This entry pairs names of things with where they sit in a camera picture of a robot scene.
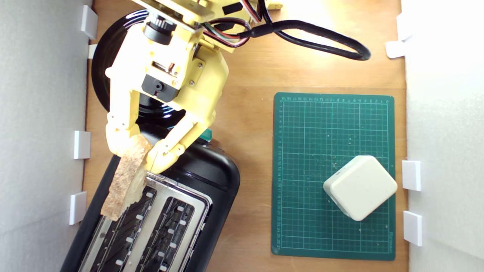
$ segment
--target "white clip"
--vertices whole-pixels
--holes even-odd
[[[403,239],[416,246],[422,246],[422,216],[403,211]]]
[[[413,35],[414,24],[408,13],[400,13],[396,17],[398,41],[390,41],[385,44],[387,56],[395,59],[405,56],[407,53],[405,41]]]

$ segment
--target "wooden surface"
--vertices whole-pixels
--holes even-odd
[[[302,19],[355,38],[372,52],[369,61],[347,60],[289,44],[275,35],[252,39],[225,54],[230,75],[217,107],[214,138],[235,158],[241,186],[207,271],[408,271],[408,243],[403,240],[401,160],[406,157],[405,69],[389,60],[385,42],[396,39],[400,0],[283,0],[273,19]],[[128,0],[94,0],[98,38],[117,19],[138,9]],[[85,163],[88,201],[111,154],[105,140],[106,111],[97,101],[89,76],[87,130],[91,159]],[[274,256],[270,251],[273,97],[279,91],[386,94],[395,98],[396,259],[364,261]]]

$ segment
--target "cable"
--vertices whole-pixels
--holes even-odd
[[[280,21],[280,22],[272,22],[272,19],[269,15],[269,12],[267,11],[267,7],[265,5],[264,0],[258,0],[258,8],[260,10],[260,13],[262,14],[262,17],[266,21],[266,24],[254,27],[252,30],[246,31],[239,33],[241,37],[260,37],[262,35],[266,35],[269,33],[274,32],[276,35],[279,37],[283,38],[284,40],[293,43],[295,45],[300,45],[304,46],[310,49],[315,49],[323,52],[327,52],[330,54],[335,54],[341,57],[345,57],[348,59],[352,60],[368,60],[371,57],[371,53],[366,48],[364,45],[362,45],[360,42],[353,40],[349,37],[346,37],[344,35],[341,35],[337,32],[334,32],[332,30],[328,30],[322,27],[318,27],[306,22],[302,21],[297,21],[297,20],[286,20],[286,21]],[[285,29],[301,29],[303,31],[309,32],[311,34],[315,34],[321,37],[325,37],[327,39],[336,41],[340,44],[346,45],[354,50],[356,52],[351,52],[343,49],[339,49],[336,47],[332,46],[327,46],[327,45],[321,45],[317,43],[313,43],[310,41],[302,40],[296,37],[293,37],[282,30]]]
[[[224,33],[223,31],[220,31],[212,26],[212,24],[219,24],[219,23],[233,23],[233,24],[243,26],[246,30],[250,30],[250,25],[246,21],[239,18],[225,17],[225,18],[214,19],[212,21],[209,21],[208,23],[204,23],[203,24],[203,26],[205,27],[204,34],[232,48],[240,47],[249,40],[249,37],[241,38],[239,35],[236,35],[236,34]]]
[[[260,23],[262,21],[262,18],[260,17],[259,13],[256,10],[254,10],[254,8],[252,7],[251,3],[248,0],[239,0],[239,1],[242,4],[242,7],[245,9],[245,11],[251,17],[252,21],[256,23]]]

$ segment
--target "white cube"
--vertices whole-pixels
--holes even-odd
[[[356,156],[323,184],[341,211],[361,221],[397,190],[395,180],[373,156]]]

